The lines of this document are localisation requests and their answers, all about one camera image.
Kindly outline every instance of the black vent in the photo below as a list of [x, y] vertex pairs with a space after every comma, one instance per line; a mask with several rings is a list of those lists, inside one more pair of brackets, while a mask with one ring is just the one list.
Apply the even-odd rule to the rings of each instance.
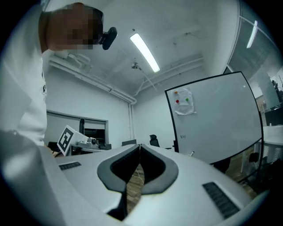
[[81, 164], [79, 162], [72, 162], [72, 163], [67, 163], [67, 164], [63, 164], [63, 165], [59, 165], [61, 170], [68, 170], [77, 166], [81, 166]]
[[240, 210], [214, 182], [204, 184], [203, 187], [224, 219], [229, 218]]

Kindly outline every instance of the man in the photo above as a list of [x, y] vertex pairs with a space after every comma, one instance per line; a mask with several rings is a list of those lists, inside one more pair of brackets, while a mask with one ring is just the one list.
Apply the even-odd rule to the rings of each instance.
[[74, 3], [52, 12], [35, 5], [10, 35], [0, 60], [0, 129], [16, 130], [44, 145], [47, 87], [42, 54], [81, 49], [103, 34], [101, 12]]

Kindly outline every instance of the wooden floor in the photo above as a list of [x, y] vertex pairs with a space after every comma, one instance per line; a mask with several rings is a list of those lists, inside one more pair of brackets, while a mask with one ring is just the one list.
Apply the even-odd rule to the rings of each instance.
[[[239, 154], [233, 158], [231, 158], [231, 163], [229, 169], [226, 171], [226, 175], [232, 178], [234, 181], [239, 181], [244, 177], [241, 174], [241, 162], [242, 162], [242, 154]], [[128, 213], [132, 211], [135, 205], [141, 198], [141, 188], [143, 187], [143, 181], [145, 180], [144, 172], [142, 166], [139, 164], [137, 170], [134, 172], [132, 178], [127, 184], [127, 210]], [[247, 184], [241, 183], [241, 186], [245, 191], [250, 195], [253, 199], [257, 196], [257, 194], [249, 187]]]

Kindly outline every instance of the ceiling light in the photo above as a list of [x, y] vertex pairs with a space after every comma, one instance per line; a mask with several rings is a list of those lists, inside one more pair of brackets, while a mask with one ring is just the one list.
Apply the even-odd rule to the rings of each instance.
[[253, 26], [252, 34], [251, 34], [251, 37], [249, 38], [249, 42], [248, 42], [248, 45], [247, 45], [247, 49], [252, 46], [252, 42], [253, 42], [253, 40], [255, 39], [256, 32], [257, 32], [257, 21], [255, 21], [255, 25]]
[[145, 59], [150, 64], [153, 71], [158, 72], [160, 70], [160, 68], [159, 68], [157, 62], [155, 61], [153, 55], [151, 54], [149, 48], [146, 46], [145, 42], [140, 37], [140, 35], [138, 33], [136, 33], [132, 37], [130, 37], [130, 39], [136, 45], [136, 47], [139, 49], [139, 51], [142, 53], [142, 55], [145, 57]]

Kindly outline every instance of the white board with marker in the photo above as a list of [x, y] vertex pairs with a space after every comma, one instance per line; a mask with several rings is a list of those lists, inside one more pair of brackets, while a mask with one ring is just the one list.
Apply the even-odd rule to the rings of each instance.
[[256, 101], [241, 72], [202, 79], [165, 93], [182, 154], [194, 152], [193, 157], [211, 164], [261, 139]]

